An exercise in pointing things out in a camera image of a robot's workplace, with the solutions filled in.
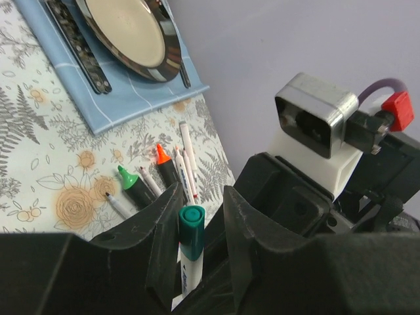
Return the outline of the grey capped white pen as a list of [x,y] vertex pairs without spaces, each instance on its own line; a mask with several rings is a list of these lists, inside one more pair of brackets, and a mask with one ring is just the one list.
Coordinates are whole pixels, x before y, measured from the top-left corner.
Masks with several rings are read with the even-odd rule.
[[190,138],[190,131],[188,128],[188,124],[185,121],[181,121],[179,123],[182,141],[184,144],[184,148],[186,149],[186,153],[188,154],[188,157],[190,159],[190,166],[192,168],[192,174],[195,181],[197,181],[197,175],[198,175],[198,167],[196,165],[196,159],[194,155],[194,149],[192,146],[192,141]]

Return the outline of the blue capped white pen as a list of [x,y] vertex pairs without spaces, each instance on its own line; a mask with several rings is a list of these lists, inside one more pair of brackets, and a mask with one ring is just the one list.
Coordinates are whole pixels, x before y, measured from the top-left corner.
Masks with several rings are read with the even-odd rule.
[[123,218],[123,219],[129,219],[133,216],[131,211],[129,209],[124,208],[122,204],[116,199],[113,195],[111,195],[109,192],[105,192],[106,199],[108,200],[108,203],[116,210],[116,212]]

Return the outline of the orange capped black highlighter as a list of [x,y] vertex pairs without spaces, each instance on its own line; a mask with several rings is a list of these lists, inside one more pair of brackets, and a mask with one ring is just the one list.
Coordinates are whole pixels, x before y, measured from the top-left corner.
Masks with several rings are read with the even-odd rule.
[[170,156],[168,156],[160,143],[156,144],[157,150],[157,169],[165,183],[166,187],[179,181],[175,164]]

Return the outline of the pink capped white pen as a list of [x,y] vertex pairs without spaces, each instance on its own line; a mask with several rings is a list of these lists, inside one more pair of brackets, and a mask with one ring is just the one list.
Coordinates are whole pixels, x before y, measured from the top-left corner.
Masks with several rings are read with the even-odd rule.
[[186,165],[183,159],[183,156],[180,153],[180,149],[178,146],[175,146],[175,163],[177,166],[178,174],[182,183],[182,187],[187,197],[187,205],[194,205],[194,197],[192,193],[192,189],[190,187],[190,181],[188,178],[188,173],[186,171]]

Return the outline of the red capped white marker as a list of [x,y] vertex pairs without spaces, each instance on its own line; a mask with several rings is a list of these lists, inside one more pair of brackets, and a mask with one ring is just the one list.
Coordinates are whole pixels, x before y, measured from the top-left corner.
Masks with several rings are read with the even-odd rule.
[[196,185],[195,185],[195,180],[194,180],[194,176],[193,176],[193,172],[192,172],[192,167],[190,164],[190,158],[188,157],[187,151],[184,148],[183,149],[183,159],[184,159],[184,164],[186,166],[186,172],[188,175],[188,180],[190,182],[190,187],[191,187],[191,191],[192,191],[192,195],[193,195],[193,199],[196,200],[198,198],[198,193],[196,191]]

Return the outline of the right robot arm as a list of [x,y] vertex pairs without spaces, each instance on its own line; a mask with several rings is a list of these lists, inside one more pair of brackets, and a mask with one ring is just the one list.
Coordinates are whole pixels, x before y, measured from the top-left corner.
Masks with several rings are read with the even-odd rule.
[[248,159],[234,188],[288,230],[316,234],[419,232],[404,206],[419,191],[419,142],[391,133],[378,154],[364,154],[337,198],[280,156]]

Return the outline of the teal capped white pen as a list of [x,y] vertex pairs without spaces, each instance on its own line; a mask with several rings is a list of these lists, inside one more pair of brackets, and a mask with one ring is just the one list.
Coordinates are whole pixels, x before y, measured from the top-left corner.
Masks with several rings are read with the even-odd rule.
[[172,311],[195,290],[202,280],[205,209],[199,205],[183,207],[178,214],[181,293],[173,299]]

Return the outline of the green capped black highlighter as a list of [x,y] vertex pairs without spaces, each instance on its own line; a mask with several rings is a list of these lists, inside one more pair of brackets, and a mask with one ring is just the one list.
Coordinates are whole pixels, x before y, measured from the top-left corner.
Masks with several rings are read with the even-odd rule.
[[156,196],[138,175],[130,174],[120,165],[117,167],[117,170],[121,177],[123,191],[139,210],[143,210],[155,202]]

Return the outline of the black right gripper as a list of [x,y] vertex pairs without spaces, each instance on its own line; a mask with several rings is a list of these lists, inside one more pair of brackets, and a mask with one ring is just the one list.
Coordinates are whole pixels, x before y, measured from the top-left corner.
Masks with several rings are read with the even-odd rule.
[[352,234],[339,202],[280,157],[250,157],[232,189],[232,226],[246,236]]

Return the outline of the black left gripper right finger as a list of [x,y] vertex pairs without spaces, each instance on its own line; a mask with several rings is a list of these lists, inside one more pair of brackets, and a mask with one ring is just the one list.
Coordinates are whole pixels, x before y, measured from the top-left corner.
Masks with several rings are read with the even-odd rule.
[[237,314],[418,314],[419,235],[321,234],[307,239],[223,197]]

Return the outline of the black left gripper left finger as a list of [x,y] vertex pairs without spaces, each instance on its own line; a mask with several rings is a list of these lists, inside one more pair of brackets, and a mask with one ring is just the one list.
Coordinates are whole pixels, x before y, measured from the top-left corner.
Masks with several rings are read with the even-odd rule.
[[86,241],[71,233],[1,235],[2,314],[168,314],[182,192],[172,186]]

